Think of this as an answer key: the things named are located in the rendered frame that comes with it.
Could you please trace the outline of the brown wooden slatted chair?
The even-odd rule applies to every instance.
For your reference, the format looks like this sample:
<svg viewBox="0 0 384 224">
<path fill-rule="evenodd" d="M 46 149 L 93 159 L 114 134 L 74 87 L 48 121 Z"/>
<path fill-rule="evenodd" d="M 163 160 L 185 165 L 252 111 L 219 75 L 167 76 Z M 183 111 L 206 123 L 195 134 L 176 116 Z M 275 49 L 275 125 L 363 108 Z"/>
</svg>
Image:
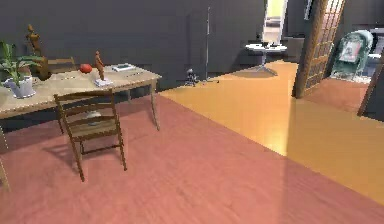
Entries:
<svg viewBox="0 0 384 224">
<path fill-rule="evenodd" d="M 118 148 L 120 151 L 123 169 L 127 170 L 122 129 L 120 125 L 119 116 L 116 110 L 114 93 L 111 89 L 74 92 L 65 95 L 54 94 L 53 97 L 57 105 L 60 117 L 64 123 L 64 127 L 67 131 L 72 152 L 76 161 L 76 166 L 82 182 L 85 181 L 85 176 L 81 164 L 81 157 L 86 154 Z M 95 97 L 106 97 L 108 101 L 102 103 L 88 103 L 81 106 L 71 106 L 67 109 L 64 108 L 65 101 L 82 101 Z M 81 113 L 97 111 L 98 109 L 110 109 L 111 114 L 70 120 L 70 117 L 76 116 Z M 84 148 L 85 141 L 113 135 L 117 136 L 117 144 L 99 147 L 93 150 L 86 150 Z"/>
</svg>

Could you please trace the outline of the small brown wooden figurine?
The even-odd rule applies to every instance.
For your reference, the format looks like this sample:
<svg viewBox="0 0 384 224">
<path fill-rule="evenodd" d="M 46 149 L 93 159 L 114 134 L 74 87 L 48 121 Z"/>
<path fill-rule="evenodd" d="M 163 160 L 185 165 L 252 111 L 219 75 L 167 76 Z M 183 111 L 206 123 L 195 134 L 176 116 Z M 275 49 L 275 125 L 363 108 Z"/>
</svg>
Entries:
<svg viewBox="0 0 384 224">
<path fill-rule="evenodd" d="M 103 87 L 107 85 L 111 85 L 112 81 L 107 79 L 104 75 L 104 64 L 100 58 L 100 52 L 96 51 L 95 52 L 95 65 L 98 70 L 99 78 L 95 80 L 95 84 L 98 87 Z"/>
</svg>

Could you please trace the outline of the green house plant white pot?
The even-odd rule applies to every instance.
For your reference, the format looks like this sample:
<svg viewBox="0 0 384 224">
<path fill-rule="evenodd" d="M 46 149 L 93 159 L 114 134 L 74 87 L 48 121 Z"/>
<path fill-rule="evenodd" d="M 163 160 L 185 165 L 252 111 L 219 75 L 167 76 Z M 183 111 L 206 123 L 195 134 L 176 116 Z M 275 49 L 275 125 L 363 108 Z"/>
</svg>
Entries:
<svg viewBox="0 0 384 224">
<path fill-rule="evenodd" d="M 32 75 L 23 72 L 22 68 L 40 67 L 42 60 L 42 57 L 36 55 L 17 56 L 14 44 L 0 41 L 0 71 L 6 73 L 5 84 L 11 89 L 15 98 L 23 99 L 36 94 L 32 87 Z"/>
</svg>

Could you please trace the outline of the thin grey floor lamp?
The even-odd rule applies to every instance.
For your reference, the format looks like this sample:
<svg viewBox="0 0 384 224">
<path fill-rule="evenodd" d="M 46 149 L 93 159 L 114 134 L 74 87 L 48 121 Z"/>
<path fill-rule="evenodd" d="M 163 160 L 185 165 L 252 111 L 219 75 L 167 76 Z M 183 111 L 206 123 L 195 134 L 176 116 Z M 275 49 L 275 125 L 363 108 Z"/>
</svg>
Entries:
<svg viewBox="0 0 384 224">
<path fill-rule="evenodd" d="M 220 81 L 219 80 L 213 80 L 210 76 L 209 76 L 209 72 L 208 72 L 208 65 L 209 65 L 209 36 L 210 36 L 210 6 L 207 7 L 207 19 L 206 19 L 206 25 L 207 25 L 207 28 L 206 28 L 206 38 L 205 38 L 205 75 L 204 75 L 204 79 L 202 80 L 203 83 L 208 83 L 208 82 L 216 82 L 216 83 L 219 83 Z"/>
</svg>

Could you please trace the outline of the white flat book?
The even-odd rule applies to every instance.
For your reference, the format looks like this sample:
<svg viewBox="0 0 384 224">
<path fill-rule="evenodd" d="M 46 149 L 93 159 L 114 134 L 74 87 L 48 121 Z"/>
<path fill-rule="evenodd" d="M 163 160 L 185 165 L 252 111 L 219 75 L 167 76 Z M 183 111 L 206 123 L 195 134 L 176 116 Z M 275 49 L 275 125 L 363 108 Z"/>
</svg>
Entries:
<svg viewBox="0 0 384 224">
<path fill-rule="evenodd" d="M 124 63 L 124 64 L 117 64 L 117 65 L 111 66 L 111 69 L 114 72 L 123 72 L 123 71 L 134 70 L 136 69 L 136 66 L 129 63 Z"/>
</svg>

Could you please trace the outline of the light wooden table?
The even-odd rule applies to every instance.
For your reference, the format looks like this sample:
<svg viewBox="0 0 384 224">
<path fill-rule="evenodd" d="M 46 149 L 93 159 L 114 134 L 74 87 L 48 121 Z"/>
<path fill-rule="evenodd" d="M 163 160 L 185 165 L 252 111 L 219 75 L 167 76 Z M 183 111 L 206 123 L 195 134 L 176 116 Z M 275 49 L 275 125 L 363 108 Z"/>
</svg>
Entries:
<svg viewBox="0 0 384 224">
<path fill-rule="evenodd" d="M 69 147 L 72 151 L 70 140 L 64 123 L 60 117 L 57 105 L 54 101 L 54 94 L 65 95 L 74 92 L 84 92 L 92 90 L 109 90 L 115 94 L 122 91 L 128 91 L 138 87 L 148 87 L 150 91 L 150 101 L 155 101 L 155 92 L 157 81 L 160 79 L 158 74 L 152 73 L 145 69 L 136 67 L 134 70 L 114 72 L 110 67 L 104 69 L 105 77 L 112 81 L 111 85 L 98 87 L 95 80 L 99 78 L 98 72 L 92 70 L 88 74 L 83 74 L 79 71 L 70 71 L 53 75 L 46 81 L 33 82 L 32 87 L 36 94 L 23 99 L 17 99 L 13 96 L 13 92 L 9 87 L 0 87 L 0 121 L 8 118 L 18 118 L 35 112 L 44 112 L 47 109 L 55 111 L 55 118 L 59 124 L 55 127 L 37 126 L 30 129 L 24 128 L 8 134 L 3 134 L 1 137 L 4 142 L 10 145 L 25 146 L 32 143 L 39 143 L 48 139 L 50 136 L 64 134 L 69 141 Z M 81 106 L 88 103 L 107 102 L 106 97 L 95 97 L 87 100 L 65 101 L 64 108 L 71 106 Z M 101 115 L 110 115 L 110 109 L 98 109 Z M 70 120 L 85 118 L 88 112 L 81 113 L 70 117 Z M 96 138 L 85 141 L 84 148 L 93 150 L 99 147 L 110 146 L 117 144 L 116 135 Z"/>
</svg>

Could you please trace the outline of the brown wooden glazed door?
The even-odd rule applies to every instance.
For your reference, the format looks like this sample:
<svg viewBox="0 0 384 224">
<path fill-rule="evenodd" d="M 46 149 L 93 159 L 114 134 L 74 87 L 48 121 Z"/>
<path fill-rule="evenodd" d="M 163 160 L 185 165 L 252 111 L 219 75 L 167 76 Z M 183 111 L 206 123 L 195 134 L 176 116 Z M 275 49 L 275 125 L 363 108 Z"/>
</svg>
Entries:
<svg viewBox="0 0 384 224">
<path fill-rule="evenodd" d="M 304 19 L 307 32 L 292 96 L 311 93 L 325 76 L 345 0 L 308 0 Z"/>
</svg>

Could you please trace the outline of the large brown wooden figurine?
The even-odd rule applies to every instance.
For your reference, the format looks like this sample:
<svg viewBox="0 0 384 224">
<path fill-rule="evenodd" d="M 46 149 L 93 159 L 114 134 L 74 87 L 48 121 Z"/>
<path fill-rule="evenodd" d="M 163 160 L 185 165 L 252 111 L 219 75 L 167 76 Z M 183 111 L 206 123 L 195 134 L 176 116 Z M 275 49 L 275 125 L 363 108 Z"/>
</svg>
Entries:
<svg viewBox="0 0 384 224">
<path fill-rule="evenodd" d="M 30 42 L 33 54 L 35 56 L 41 57 L 41 60 L 39 61 L 40 66 L 36 68 L 38 73 L 37 77 L 41 81 L 45 81 L 51 77 L 51 73 L 48 68 L 48 59 L 44 57 L 42 53 L 40 46 L 40 36 L 35 32 L 31 24 L 27 26 L 27 30 L 28 34 L 26 35 L 26 39 Z"/>
</svg>

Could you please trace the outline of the small dark grey figure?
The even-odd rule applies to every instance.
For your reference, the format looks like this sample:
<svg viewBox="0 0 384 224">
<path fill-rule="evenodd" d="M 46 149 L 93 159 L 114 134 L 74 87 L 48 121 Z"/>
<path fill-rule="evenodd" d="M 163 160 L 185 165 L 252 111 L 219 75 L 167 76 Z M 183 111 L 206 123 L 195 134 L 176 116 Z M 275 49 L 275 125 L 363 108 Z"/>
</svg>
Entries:
<svg viewBox="0 0 384 224">
<path fill-rule="evenodd" d="M 185 80 L 185 85 L 186 86 L 196 86 L 198 83 L 198 76 L 196 73 L 193 71 L 192 68 L 187 70 L 187 76 Z"/>
</svg>

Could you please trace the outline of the white bowl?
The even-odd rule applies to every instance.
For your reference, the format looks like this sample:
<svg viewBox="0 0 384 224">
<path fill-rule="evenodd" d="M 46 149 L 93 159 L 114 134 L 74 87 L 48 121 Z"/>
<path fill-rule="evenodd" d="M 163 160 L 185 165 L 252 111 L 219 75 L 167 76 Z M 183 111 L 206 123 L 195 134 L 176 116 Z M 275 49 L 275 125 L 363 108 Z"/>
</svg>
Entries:
<svg viewBox="0 0 384 224">
<path fill-rule="evenodd" d="M 101 116 L 100 112 L 98 112 L 98 111 L 90 111 L 86 115 L 86 118 L 94 118 L 94 117 L 100 117 L 100 116 Z M 90 123 L 88 123 L 88 125 L 89 126 L 95 126 L 95 125 L 98 125 L 99 123 L 100 123 L 100 121 L 90 122 Z"/>
</svg>

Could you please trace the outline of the white round pedestal table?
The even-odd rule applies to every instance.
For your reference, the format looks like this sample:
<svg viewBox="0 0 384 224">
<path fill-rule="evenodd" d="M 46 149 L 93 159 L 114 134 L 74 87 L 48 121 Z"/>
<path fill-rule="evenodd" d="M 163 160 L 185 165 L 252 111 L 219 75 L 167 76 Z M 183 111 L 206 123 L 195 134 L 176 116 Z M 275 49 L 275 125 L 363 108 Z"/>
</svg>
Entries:
<svg viewBox="0 0 384 224">
<path fill-rule="evenodd" d="M 273 76 L 276 76 L 277 73 L 266 67 L 266 58 L 268 53 L 282 53 L 287 50 L 287 47 L 284 45 L 269 45 L 263 46 L 262 44 L 247 44 L 245 46 L 247 50 L 251 50 L 253 52 L 261 52 L 262 53 L 262 62 L 261 64 L 256 68 L 256 72 L 265 71 L 269 74 L 272 74 Z"/>
</svg>

